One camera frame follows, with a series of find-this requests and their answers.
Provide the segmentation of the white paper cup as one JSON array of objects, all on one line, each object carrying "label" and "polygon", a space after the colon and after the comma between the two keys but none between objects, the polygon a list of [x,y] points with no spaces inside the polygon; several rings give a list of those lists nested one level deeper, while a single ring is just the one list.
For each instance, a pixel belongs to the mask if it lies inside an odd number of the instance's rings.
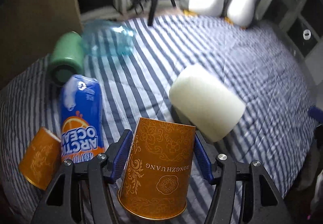
[{"label": "white paper cup", "polygon": [[212,142],[227,136],[246,110],[240,97],[198,63],[178,75],[169,99]]}]

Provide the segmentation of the orange patterned paper cup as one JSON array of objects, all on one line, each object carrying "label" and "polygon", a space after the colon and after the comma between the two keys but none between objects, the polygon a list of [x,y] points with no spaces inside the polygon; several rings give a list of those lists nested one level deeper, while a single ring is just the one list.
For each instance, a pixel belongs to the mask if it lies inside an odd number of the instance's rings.
[{"label": "orange patterned paper cup", "polygon": [[167,220],[187,206],[195,127],[139,118],[117,199],[135,216]]}]

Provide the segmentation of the green cup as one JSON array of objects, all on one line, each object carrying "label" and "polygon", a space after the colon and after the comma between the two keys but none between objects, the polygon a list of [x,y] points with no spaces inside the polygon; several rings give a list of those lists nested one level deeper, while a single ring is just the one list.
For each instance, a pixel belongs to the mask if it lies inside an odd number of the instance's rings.
[{"label": "green cup", "polygon": [[84,74],[82,37],[74,32],[62,35],[49,60],[48,76],[57,86],[63,86],[73,75]]}]

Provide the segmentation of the small plush penguin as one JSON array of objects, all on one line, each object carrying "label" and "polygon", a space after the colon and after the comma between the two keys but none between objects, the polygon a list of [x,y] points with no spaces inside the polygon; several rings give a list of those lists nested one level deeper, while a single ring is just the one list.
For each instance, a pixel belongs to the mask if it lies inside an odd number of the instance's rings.
[{"label": "small plush penguin", "polygon": [[254,19],[257,0],[229,0],[224,20],[229,24],[248,28]]}]

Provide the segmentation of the clear blue plastic cup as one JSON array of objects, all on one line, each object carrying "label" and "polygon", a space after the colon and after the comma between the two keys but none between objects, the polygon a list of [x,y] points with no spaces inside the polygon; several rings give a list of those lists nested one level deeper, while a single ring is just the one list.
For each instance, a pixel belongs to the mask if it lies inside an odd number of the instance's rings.
[{"label": "clear blue plastic cup", "polygon": [[131,55],[136,31],[115,21],[96,19],[83,28],[82,48],[94,57]]}]

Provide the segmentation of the blue Arctic Ocean can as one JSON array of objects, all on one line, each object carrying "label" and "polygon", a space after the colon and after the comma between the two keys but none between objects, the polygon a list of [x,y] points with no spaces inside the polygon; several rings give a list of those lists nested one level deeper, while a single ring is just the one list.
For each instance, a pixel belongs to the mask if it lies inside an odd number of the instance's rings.
[{"label": "blue Arctic Ocean can", "polygon": [[98,81],[73,75],[63,86],[60,99],[61,160],[81,163],[104,153]]}]

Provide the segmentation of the wooden cabinet board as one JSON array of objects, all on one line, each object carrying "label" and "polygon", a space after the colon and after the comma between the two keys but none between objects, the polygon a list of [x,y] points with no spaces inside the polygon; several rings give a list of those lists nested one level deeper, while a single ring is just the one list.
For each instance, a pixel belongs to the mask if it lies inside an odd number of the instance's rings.
[{"label": "wooden cabinet board", "polygon": [[50,53],[66,32],[81,32],[78,0],[1,2],[1,87]]}]

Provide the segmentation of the striped blue white quilt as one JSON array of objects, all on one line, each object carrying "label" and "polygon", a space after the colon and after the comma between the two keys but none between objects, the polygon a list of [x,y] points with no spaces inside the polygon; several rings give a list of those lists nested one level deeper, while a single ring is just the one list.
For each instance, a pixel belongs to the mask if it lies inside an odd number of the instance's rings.
[{"label": "striped blue white quilt", "polygon": [[[209,17],[158,17],[126,21],[136,31],[130,56],[85,58],[85,75],[100,83],[105,145],[140,117],[173,121],[170,86],[189,65],[213,73],[246,103],[239,123],[223,140],[236,161],[261,161],[286,195],[313,142],[314,104],[302,69],[274,29],[265,22],[242,30]],[[29,223],[42,196],[18,165],[40,127],[60,131],[59,89],[47,78],[45,56],[1,90],[1,183],[10,210]]]}]

